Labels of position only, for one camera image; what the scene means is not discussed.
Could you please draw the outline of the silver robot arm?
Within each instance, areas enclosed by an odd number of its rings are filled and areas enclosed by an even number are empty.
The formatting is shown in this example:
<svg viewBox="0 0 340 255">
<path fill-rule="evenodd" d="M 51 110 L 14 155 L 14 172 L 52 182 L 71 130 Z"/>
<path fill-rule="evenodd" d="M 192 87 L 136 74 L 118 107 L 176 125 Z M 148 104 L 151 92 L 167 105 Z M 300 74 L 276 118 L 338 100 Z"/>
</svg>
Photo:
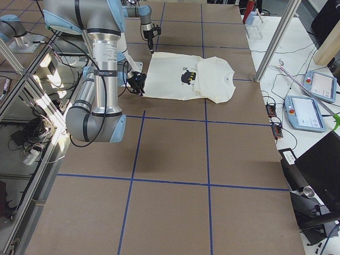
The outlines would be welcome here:
<svg viewBox="0 0 340 255">
<path fill-rule="evenodd" d="M 78 148 L 93 142 L 121 142 L 126 115 L 118 105 L 118 41 L 125 31 L 121 1 L 44 1 L 44 19 L 51 29 L 92 41 L 93 66 L 66 113 L 71 143 Z"/>
<path fill-rule="evenodd" d="M 156 27 L 152 24 L 151 21 L 151 7 L 149 5 L 123 6 L 123 13 L 125 18 L 140 18 L 141 31 L 143 32 L 144 39 L 148 43 L 148 48 L 150 52 L 153 54 L 153 39 L 155 37 L 154 31 L 156 31 Z"/>
</svg>

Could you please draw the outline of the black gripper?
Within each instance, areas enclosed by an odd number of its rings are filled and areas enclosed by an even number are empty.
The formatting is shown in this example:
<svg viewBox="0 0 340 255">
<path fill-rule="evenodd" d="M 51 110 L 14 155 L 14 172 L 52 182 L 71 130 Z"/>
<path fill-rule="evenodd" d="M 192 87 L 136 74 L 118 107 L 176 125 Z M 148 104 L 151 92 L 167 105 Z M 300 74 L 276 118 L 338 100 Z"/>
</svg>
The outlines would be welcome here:
<svg viewBox="0 0 340 255">
<path fill-rule="evenodd" d="M 153 39 L 154 39 L 154 30 L 144 30 L 143 31 L 143 36 L 144 39 L 148 42 L 149 44 L 149 50 L 151 52 L 151 54 L 154 53 L 154 44 L 153 44 Z"/>
<path fill-rule="evenodd" d="M 144 87 L 147 75 L 137 71 L 133 71 L 132 74 L 133 76 L 127 79 L 127 82 L 130 85 L 130 93 L 143 96 L 145 93 Z"/>
</svg>

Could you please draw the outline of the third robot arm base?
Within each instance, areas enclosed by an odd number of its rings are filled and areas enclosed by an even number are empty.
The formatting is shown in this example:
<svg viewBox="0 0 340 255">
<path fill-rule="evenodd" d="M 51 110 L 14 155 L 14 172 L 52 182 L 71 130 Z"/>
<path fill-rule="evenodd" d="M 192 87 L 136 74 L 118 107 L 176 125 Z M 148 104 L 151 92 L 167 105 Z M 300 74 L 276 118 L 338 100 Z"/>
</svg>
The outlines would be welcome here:
<svg viewBox="0 0 340 255">
<path fill-rule="evenodd" d="M 31 35 L 14 14 L 1 16 L 1 40 L 13 53 L 31 54 L 45 41 L 41 35 Z"/>
</svg>

